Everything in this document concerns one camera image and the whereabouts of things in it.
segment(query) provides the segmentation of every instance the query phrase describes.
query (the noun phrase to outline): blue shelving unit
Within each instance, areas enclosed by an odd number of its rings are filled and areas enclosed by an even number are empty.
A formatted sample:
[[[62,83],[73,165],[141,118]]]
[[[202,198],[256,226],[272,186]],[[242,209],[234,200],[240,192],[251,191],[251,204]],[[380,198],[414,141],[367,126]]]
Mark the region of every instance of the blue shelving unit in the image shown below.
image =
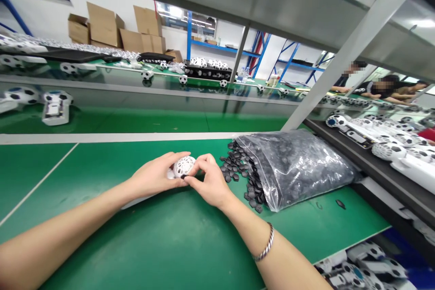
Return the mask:
[[[260,67],[260,63],[263,59],[264,52],[267,48],[269,40],[271,39],[271,34],[268,34],[266,37],[266,34],[264,32],[258,31],[257,35],[255,37],[254,44],[252,46],[252,52],[255,51],[257,42],[260,38],[261,38],[261,42],[263,45],[263,50],[261,53],[251,53],[251,52],[247,52],[247,51],[242,52],[243,55],[246,55],[249,57],[248,62],[247,62],[247,66],[250,66],[252,59],[254,59],[254,60],[256,58],[258,59],[257,64],[250,69],[250,71],[255,69],[254,74],[252,75],[252,78],[254,78],[257,74],[258,68]],[[222,47],[222,46],[218,46],[218,45],[214,45],[214,44],[209,44],[209,43],[205,43],[205,42],[192,40],[192,12],[189,10],[188,14],[187,14],[187,60],[189,60],[189,61],[190,61],[190,53],[191,53],[192,44],[204,46],[206,48],[218,49],[218,50],[225,51],[225,52],[237,53],[237,49],[234,49],[234,48],[227,48],[227,47]]]
[[[3,2],[3,4],[6,6],[6,8],[8,8],[8,10],[10,11],[10,13],[13,15],[13,17],[16,19],[16,21],[18,22],[18,24],[21,26],[21,28],[23,29],[23,31],[30,36],[32,35],[32,32],[30,31],[30,29],[27,27],[27,25],[25,24],[25,22],[21,19],[21,16],[19,15],[18,11],[15,9],[15,7],[12,5],[10,0],[0,0],[1,2]],[[11,32],[16,33],[16,31],[14,31],[12,28],[10,28],[9,26],[0,23],[0,26],[3,26],[4,28],[10,30]]]
[[[307,79],[307,81],[306,81],[305,83],[308,83],[312,77],[314,78],[315,81],[317,81],[317,80],[316,80],[316,75],[315,75],[316,71],[322,71],[322,72],[323,72],[323,71],[325,71],[325,70],[322,69],[322,68],[319,68],[319,67],[310,67],[310,66],[305,66],[305,65],[302,65],[302,64],[299,64],[299,63],[294,63],[294,62],[292,62],[293,58],[295,57],[296,52],[297,52],[298,49],[299,49],[300,43],[297,43],[297,42],[291,42],[289,45],[286,46],[287,41],[289,41],[289,40],[285,40],[285,42],[284,42],[284,44],[283,44],[283,46],[282,46],[282,48],[281,48],[281,52],[280,52],[280,54],[279,54],[279,56],[278,56],[278,58],[277,58],[277,60],[276,60],[276,62],[275,62],[275,65],[273,66],[273,69],[272,69],[271,73],[269,74],[269,77],[271,76],[271,74],[272,74],[273,71],[275,71],[275,74],[277,73],[277,71],[276,71],[276,64],[277,64],[277,63],[285,63],[286,65],[285,65],[284,70],[282,71],[281,78],[280,78],[279,81],[282,80],[282,78],[283,78],[284,75],[285,75],[285,72],[287,71],[287,69],[288,69],[290,66],[293,66],[293,67],[299,67],[299,68],[308,69],[308,70],[312,70],[311,74],[309,75],[309,77],[308,77],[308,79]],[[293,46],[293,45],[295,45],[295,48],[293,49],[293,53],[291,54],[289,61],[281,60],[281,59],[280,59],[280,55],[281,55],[284,51],[286,51],[287,49],[289,49],[291,46]],[[328,54],[328,53],[325,53],[325,55],[322,57],[322,60],[320,60],[318,66],[320,66],[322,63],[327,62],[327,61],[329,61],[329,60],[331,60],[331,59],[334,58],[334,57],[332,57],[332,58],[329,58],[329,59],[325,60],[327,54]]]

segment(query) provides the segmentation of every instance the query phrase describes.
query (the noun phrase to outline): worker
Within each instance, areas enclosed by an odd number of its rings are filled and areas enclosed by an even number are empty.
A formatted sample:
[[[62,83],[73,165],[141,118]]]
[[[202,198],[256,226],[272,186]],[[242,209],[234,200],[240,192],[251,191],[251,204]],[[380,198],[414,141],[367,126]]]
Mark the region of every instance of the worker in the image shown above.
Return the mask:
[[[429,84],[425,81],[419,80],[417,83],[415,83],[412,86],[403,86],[399,88],[396,92],[394,92],[391,97],[404,101],[404,102],[412,102],[413,98],[416,96],[417,91],[421,91],[422,89],[425,89],[428,87]]]
[[[349,68],[342,73],[341,77],[334,84],[334,86],[331,87],[331,91],[338,93],[347,93],[350,91],[352,88],[346,87],[349,75],[355,74],[365,67],[367,67],[367,64],[364,61],[354,61]]]
[[[166,153],[146,163],[127,181],[100,196],[0,245],[0,289],[39,288],[121,207],[137,198],[187,185],[195,189],[208,204],[221,210],[233,223],[269,290],[331,289],[287,239],[232,193],[211,154],[198,157],[190,176],[168,179],[168,169],[187,155],[190,152]],[[199,170],[205,173],[204,182],[194,177]]]
[[[394,104],[402,104],[405,106],[414,106],[412,103],[407,103],[404,101],[397,100],[391,95],[397,89],[397,83],[399,82],[399,77],[396,75],[387,75],[381,78],[379,81],[368,81],[364,82],[358,86],[357,89],[353,91],[353,94],[358,94],[363,97],[369,97],[373,100],[381,99]]]

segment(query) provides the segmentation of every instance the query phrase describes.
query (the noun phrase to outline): plastic bag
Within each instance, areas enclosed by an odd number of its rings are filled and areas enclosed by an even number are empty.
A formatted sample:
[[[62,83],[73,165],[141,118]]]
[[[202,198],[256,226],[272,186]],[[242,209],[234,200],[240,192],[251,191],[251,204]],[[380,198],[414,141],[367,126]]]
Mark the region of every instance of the plastic bag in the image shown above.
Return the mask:
[[[236,142],[254,162],[273,212],[359,178],[347,160],[306,130],[242,135]]]

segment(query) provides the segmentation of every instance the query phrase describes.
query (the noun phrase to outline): green workbench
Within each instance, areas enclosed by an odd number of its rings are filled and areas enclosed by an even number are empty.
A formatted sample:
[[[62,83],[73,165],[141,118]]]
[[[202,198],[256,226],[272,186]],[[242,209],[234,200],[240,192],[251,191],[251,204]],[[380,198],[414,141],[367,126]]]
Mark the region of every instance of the green workbench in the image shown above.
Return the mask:
[[[226,155],[229,139],[79,144],[0,227],[0,242],[93,198],[169,151]],[[74,144],[3,145],[0,220]],[[247,181],[232,181],[243,199]],[[336,203],[342,201],[346,209]],[[315,263],[389,227],[351,188],[261,217]],[[228,219],[191,188],[119,212],[42,289],[253,289],[264,287]]]

